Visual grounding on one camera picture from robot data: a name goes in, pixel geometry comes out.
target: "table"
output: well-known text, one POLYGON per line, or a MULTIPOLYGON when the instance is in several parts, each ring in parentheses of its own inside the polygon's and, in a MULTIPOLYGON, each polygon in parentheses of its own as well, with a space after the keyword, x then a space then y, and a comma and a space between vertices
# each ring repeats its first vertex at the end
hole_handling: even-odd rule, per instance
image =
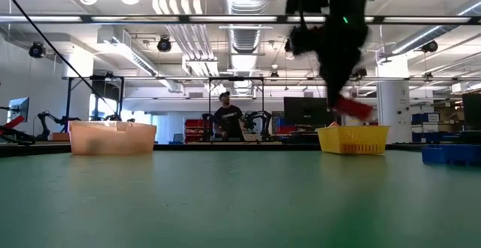
POLYGON ((4 247, 480 247, 481 172, 420 153, 0 159, 4 247))

